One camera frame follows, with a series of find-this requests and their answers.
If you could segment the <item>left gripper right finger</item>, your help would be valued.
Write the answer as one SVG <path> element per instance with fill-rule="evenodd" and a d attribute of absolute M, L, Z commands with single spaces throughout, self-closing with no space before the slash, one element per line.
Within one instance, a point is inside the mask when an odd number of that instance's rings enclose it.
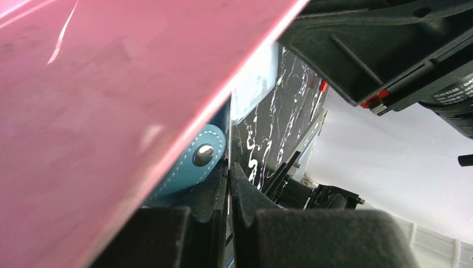
<path fill-rule="evenodd" d="M 417 267 L 388 213 L 282 209 L 238 163 L 230 166 L 229 183 L 236 267 Z"/>

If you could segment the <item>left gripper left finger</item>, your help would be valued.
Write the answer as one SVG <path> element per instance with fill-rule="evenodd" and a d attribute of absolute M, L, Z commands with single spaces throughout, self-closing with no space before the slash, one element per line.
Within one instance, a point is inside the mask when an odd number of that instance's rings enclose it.
<path fill-rule="evenodd" d="M 92 267 L 224 267 L 228 165 L 220 162 L 178 204 L 143 208 Z"/>

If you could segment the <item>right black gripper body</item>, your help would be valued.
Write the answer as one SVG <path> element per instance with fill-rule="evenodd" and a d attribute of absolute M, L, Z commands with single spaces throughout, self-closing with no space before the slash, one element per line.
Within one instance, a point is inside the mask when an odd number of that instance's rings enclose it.
<path fill-rule="evenodd" d="M 472 37 L 361 104 L 381 116 L 418 103 L 472 139 Z"/>

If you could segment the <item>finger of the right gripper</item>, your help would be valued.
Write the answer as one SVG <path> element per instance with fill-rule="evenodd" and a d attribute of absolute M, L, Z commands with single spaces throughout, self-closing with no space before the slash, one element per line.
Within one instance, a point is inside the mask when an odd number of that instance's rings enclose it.
<path fill-rule="evenodd" d="M 421 89 L 472 42 L 471 1 L 310 1 L 279 43 L 357 106 Z"/>

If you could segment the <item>blue leather card holder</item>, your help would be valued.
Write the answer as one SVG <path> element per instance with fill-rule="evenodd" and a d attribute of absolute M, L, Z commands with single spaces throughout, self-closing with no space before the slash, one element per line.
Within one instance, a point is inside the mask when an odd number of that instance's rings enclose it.
<path fill-rule="evenodd" d="M 202 183 L 224 157 L 228 132 L 276 86 L 280 45 L 259 49 L 237 73 L 231 97 L 183 150 L 166 177 L 148 195 L 143 208 L 168 206 Z"/>

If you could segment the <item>pink plastic tray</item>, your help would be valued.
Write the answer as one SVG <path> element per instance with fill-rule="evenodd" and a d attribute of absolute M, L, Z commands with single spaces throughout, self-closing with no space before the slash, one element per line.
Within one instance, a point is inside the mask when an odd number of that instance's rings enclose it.
<path fill-rule="evenodd" d="M 306 1 L 2 1 L 1 266 L 86 267 Z"/>

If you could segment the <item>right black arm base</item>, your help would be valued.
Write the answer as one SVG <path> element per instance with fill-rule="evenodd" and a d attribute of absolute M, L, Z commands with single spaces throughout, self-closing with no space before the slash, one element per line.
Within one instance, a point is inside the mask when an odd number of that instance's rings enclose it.
<path fill-rule="evenodd" d="M 364 200 L 358 194 L 336 186 L 313 185 L 304 180 L 311 154 L 327 115 L 322 109 L 315 113 L 306 134 L 288 152 L 289 159 L 281 163 L 275 175 L 262 192 L 271 201 L 285 209 L 355 209 Z"/>

